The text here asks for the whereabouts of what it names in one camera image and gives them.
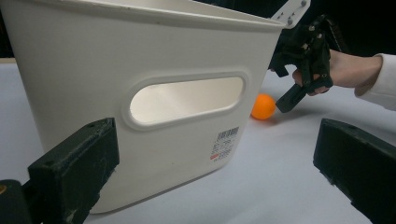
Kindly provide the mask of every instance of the orange ball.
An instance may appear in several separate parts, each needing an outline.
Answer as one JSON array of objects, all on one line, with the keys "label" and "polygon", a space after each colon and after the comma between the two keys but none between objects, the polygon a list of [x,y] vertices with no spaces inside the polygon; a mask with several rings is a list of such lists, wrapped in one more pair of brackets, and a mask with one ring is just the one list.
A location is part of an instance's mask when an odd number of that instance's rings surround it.
[{"label": "orange ball", "polygon": [[254,119],[269,119],[275,113],[275,110],[275,100],[268,94],[260,93],[251,110],[251,116]]}]

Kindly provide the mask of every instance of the barcode label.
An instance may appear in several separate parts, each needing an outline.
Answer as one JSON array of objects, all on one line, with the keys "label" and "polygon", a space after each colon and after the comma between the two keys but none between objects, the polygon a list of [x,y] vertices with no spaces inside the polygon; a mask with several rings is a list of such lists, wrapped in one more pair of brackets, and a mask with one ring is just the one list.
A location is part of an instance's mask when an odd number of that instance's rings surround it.
[{"label": "barcode label", "polygon": [[233,150],[233,145],[236,136],[238,135],[239,127],[221,132],[212,149],[210,160],[219,161],[226,158]]}]

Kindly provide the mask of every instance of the white sleeve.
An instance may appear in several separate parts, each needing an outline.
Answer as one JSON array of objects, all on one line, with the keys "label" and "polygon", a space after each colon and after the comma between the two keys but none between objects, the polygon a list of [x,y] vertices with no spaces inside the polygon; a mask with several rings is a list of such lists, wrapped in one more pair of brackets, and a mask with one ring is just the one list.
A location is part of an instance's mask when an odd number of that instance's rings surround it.
[{"label": "white sleeve", "polygon": [[396,110],[396,55],[376,54],[383,59],[378,79],[372,87],[356,88],[355,95],[362,100]]}]

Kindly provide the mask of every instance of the table surface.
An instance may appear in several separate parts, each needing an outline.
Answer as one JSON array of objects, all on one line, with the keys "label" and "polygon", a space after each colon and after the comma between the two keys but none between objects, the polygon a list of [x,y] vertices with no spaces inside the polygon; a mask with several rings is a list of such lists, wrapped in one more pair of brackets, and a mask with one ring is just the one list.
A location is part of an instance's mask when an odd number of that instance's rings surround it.
[{"label": "table surface", "polygon": [[[268,71],[261,92],[278,99],[293,84]],[[332,87],[306,96],[292,111],[250,118],[228,164],[216,172],[85,223],[369,224],[313,165],[323,118],[355,125],[396,146],[396,113]],[[27,166],[43,155],[18,67],[0,64],[0,179],[29,179]]]}]

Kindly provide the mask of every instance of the white perforated bracket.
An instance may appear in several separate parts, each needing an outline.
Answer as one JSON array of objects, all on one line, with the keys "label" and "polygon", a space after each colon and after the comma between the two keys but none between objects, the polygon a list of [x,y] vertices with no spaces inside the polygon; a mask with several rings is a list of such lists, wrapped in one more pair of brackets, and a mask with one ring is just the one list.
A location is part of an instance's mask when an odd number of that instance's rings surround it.
[{"label": "white perforated bracket", "polygon": [[286,29],[293,28],[311,5],[311,0],[289,0],[271,18],[286,24]]}]

